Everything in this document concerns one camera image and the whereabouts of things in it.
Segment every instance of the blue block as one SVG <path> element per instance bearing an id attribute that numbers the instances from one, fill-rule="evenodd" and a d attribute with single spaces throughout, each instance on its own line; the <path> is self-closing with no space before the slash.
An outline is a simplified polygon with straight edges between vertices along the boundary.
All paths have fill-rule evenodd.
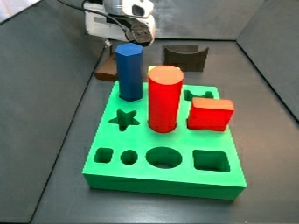
<path id="1" fill-rule="evenodd" d="M 116 72 L 119 96 L 128 102 L 143 98 L 143 47 L 135 44 L 119 45 L 116 48 Z"/>

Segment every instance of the shape sorter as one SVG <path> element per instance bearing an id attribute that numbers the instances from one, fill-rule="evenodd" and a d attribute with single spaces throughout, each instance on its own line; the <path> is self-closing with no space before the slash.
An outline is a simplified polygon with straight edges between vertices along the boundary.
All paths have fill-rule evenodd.
<path id="1" fill-rule="evenodd" d="M 83 174 L 91 188 L 234 200 L 247 182 L 230 127 L 187 128 L 192 97 L 219 99 L 215 87 L 182 86 L 175 130 L 148 127 L 148 86 L 143 99 L 119 98 L 115 83 Z"/>

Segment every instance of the star-shaped hole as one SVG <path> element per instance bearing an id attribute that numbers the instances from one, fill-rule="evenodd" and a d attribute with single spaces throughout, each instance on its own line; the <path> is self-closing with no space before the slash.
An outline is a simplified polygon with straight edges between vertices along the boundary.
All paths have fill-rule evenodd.
<path id="1" fill-rule="evenodd" d="M 125 131 L 128 125 L 139 125 L 140 122 L 135 119 L 136 111 L 124 112 L 121 109 L 116 111 L 116 118 L 111 119 L 108 123 L 117 124 L 119 130 Z"/>

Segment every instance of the arch-shaped block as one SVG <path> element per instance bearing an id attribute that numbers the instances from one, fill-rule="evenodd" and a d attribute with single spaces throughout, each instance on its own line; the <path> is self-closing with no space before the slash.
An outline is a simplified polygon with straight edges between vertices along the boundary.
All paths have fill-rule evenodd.
<path id="1" fill-rule="evenodd" d="M 163 64 L 179 67 L 184 72 L 203 72 L 210 48 L 199 50 L 198 45 L 166 45 Z"/>

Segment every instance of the dark brown block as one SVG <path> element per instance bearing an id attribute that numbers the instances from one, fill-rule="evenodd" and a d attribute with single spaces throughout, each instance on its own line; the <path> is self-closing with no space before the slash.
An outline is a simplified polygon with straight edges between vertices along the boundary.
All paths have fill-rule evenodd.
<path id="1" fill-rule="evenodd" d="M 104 64 L 97 68 L 95 76 L 103 81 L 117 80 L 117 62 L 116 55 L 111 54 Z"/>

